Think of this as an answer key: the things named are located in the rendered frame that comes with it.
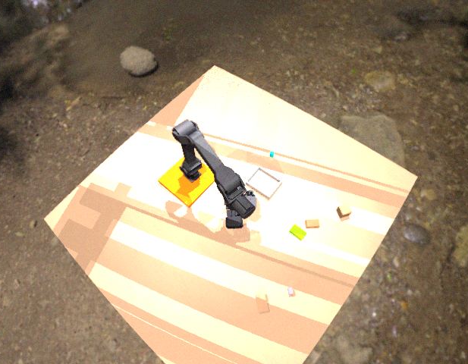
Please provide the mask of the lime green rectangular block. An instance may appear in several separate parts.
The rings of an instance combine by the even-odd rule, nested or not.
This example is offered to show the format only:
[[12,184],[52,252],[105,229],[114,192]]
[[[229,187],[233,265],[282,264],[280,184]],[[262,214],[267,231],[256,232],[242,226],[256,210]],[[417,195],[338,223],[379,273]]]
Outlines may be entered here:
[[303,231],[300,227],[294,224],[294,226],[289,230],[295,237],[300,241],[305,237],[306,232]]

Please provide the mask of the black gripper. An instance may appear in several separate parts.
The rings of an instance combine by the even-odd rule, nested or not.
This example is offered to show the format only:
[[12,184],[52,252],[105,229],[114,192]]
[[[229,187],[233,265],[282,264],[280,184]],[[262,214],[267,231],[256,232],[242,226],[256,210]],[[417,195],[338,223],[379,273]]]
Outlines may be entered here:
[[225,218],[225,227],[227,229],[241,229],[243,227],[243,219],[241,216],[224,201],[224,205],[227,210],[227,218]]

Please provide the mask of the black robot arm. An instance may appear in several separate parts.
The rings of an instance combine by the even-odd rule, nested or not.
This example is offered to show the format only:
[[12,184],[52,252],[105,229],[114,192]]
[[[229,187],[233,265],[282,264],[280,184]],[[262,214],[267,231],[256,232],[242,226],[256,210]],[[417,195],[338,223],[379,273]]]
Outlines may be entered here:
[[[203,133],[198,128],[198,124],[187,119],[171,130],[172,136],[181,144],[183,149],[184,160],[180,166],[183,176],[193,183],[202,175],[198,171],[202,168],[202,162],[196,157],[195,148],[214,174],[214,181],[224,201],[231,204],[231,207],[242,219],[249,218],[257,207],[256,195],[253,194],[253,190],[247,191],[246,185],[239,174],[222,163],[205,140]],[[241,188],[237,189],[239,186]]]

